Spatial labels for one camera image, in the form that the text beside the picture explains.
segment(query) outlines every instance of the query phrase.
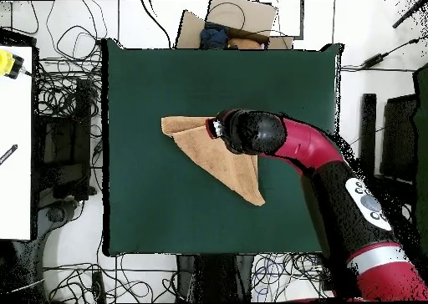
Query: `screwdriver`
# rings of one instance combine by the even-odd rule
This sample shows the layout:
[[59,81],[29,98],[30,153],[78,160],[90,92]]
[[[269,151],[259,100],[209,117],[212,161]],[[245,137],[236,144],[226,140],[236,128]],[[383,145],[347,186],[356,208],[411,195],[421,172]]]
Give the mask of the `screwdriver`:
[[29,76],[32,75],[23,67],[22,57],[0,49],[0,76],[4,75],[6,77],[16,79],[20,73],[27,74]]

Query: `towel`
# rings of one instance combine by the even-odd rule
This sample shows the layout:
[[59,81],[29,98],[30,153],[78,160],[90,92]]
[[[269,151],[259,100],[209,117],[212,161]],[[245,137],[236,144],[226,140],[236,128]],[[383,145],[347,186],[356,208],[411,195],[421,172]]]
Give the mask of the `towel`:
[[265,201],[258,190],[257,156],[235,155],[221,139],[211,139],[205,128],[206,119],[211,117],[165,117],[161,120],[162,132],[229,189],[254,205],[263,205]]

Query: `green mat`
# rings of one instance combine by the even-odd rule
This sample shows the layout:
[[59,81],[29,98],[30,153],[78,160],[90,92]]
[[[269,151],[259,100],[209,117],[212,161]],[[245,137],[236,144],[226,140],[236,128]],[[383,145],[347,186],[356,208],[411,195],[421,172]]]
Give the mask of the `green mat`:
[[108,40],[108,253],[319,251],[290,165],[259,157],[266,204],[251,205],[162,134],[161,118],[261,109],[333,132],[338,53],[339,45],[323,52],[124,50]]

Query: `gray circle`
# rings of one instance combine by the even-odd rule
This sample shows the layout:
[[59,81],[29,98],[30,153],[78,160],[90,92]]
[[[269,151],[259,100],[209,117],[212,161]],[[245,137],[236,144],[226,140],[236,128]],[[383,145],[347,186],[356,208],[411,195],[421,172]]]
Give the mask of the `gray circle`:
[[376,212],[382,210],[380,203],[373,196],[370,195],[364,195],[363,197],[361,197],[361,205],[363,205],[369,210],[374,210]]

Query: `power adapter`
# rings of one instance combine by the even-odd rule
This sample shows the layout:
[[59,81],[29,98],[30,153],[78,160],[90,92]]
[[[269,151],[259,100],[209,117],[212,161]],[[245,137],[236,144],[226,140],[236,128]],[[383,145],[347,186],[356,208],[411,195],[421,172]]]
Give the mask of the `power adapter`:
[[92,274],[92,294],[97,304],[107,304],[101,271],[95,271]]

